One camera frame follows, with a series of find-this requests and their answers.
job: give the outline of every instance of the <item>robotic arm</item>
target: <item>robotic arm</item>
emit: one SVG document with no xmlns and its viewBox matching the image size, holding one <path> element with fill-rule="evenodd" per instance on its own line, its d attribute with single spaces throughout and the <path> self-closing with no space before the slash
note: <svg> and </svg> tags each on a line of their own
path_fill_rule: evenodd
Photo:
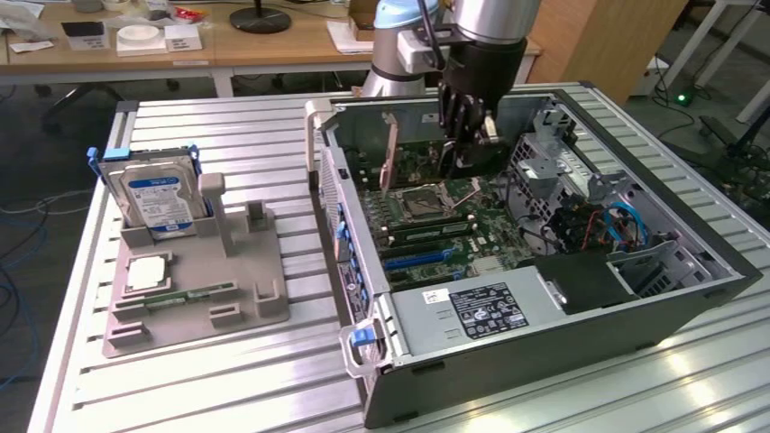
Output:
<svg viewBox="0 0 770 433">
<path fill-rule="evenodd" d="M 439 124 L 452 141 L 451 176 L 507 146 L 497 106 L 514 85 L 541 0 L 455 0 L 455 23 L 436 26 L 418 3 L 422 26 L 398 35 L 398 57 L 410 73 L 443 72 Z"/>
</svg>

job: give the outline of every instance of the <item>aluminum extrusion table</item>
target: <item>aluminum extrusion table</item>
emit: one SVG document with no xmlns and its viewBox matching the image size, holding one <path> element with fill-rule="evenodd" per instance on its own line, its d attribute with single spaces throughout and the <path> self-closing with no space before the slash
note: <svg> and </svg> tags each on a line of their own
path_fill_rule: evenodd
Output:
<svg viewBox="0 0 770 433">
<path fill-rule="evenodd" d="M 563 89 L 766 272 L 767 232 L 598 91 L 575 85 Z M 195 142 L 203 170 L 226 174 L 226 204 L 260 199 L 274 209 L 291 319 L 105 359 L 101 335 L 120 214 L 97 183 L 31 432 L 364 431 L 356 384 L 346 374 L 336 341 L 335 303 L 303 169 L 304 102 L 343 95 L 147 102 L 116 115 L 110 146 L 162 149 Z M 578 134 L 579 147 L 597 167 L 617 170 L 599 145 L 582 131 Z M 767 428 L 769 289 L 765 277 L 657 347 L 378 433 Z"/>
</svg>

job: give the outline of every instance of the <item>blue cable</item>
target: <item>blue cable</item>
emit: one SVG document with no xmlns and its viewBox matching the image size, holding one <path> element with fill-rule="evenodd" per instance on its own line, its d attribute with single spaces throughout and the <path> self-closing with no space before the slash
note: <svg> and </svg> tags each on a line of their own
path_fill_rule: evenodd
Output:
<svg viewBox="0 0 770 433">
<path fill-rule="evenodd" d="M 29 228 L 37 227 L 36 223 L 28 223 L 27 221 L 11 219 L 7 216 L 0 216 L 0 223 L 5 223 L 9 226 L 16 226 L 16 227 L 29 227 Z M 21 265 L 21 263 L 25 260 L 28 260 L 37 252 L 40 252 L 43 245 L 45 244 L 45 241 L 48 240 L 48 230 L 45 230 L 44 226 L 40 227 L 39 233 L 40 233 L 40 236 L 39 236 L 37 244 L 13 262 L 3 263 L 3 267 L 5 269 L 16 268 L 19 265 Z"/>
<path fill-rule="evenodd" d="M 11 377 L 8 377 L 3 381 L 3 383 L 0 383 L 0 392 L 1 392 L 5 389 L 5 387 L 16 380 L 16 378 L 20 377 L 31 369 L 31 367 L 37 364 L 37 360 L 40 358 L 40 336 L 37 335 L 37 327 L 35 327 L 35 321 L 32 320 L 32 312 L 31 312 L 29 304 L 27 303 L 27 300 L 21 296 L 21 293 L 19 293 L 16 286 L 13 285 L 13 283 L 11 283 L 9 286 L 3 285 L 0 287 L 3 287 L 3 289 L 8 290 L 11 293 L 13 293 L 13 295 L 17 297 L 19 306 L 21 309 L 21 315 L 24 316 L 24 319 L 27 320 L 27 324 L 29 325 L 29 329 L 32 332 L 31 357 L 27 360 L 27 363 L 24 363 L 24 365 L 19 369 L 19 371 Z"/>
<path fill-rule="evenodd" d="M 610 206 L 607 206 L 607 208 L 605 209 L 605 222 L 609 227 L 607 233 L 615 238 L 618 242 L 623 242 L 623 236 L 621 236 L 621 233 L 618 233 L 618 231 L 613 227 L 613 216 L 610 215 L 610 209 L 622 209 L 630 213 L 631 217 L 634 218 L 634 222 L 637 223 L 637 227 L 639 228 L 639 232 L 642 233 L 642 244 L 647 245 L 650 239 L 647 236 L 647 228 L 645 226 L 645 223 L 642 222 L 642 215 L 639 215 L 639 212 L 637 212 L 637 209 L 633 206 L 627 205 L 622 201 L 611 203 Z"/>
</svg>

